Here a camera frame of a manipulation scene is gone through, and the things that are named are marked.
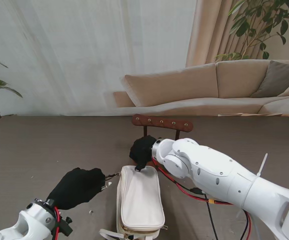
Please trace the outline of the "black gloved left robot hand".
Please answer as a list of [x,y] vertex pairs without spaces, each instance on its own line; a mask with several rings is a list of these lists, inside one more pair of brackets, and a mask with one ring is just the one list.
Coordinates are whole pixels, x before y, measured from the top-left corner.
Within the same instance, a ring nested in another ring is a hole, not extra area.
[[48,195],[59,210],[70,210],[88,203],[105,186],[106,176],[99,168],[91,170],[79,167],[67,172],[56,187]]

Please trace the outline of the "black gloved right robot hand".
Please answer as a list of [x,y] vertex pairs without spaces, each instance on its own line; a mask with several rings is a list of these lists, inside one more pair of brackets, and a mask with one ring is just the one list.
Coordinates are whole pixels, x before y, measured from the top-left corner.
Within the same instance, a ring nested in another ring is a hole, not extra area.
[[140,172],[147,163],[152,161],[152,147],[157,141],[151,135],[143,136],[134,141],[130,148],[129,157],[135,162],[135,170]]

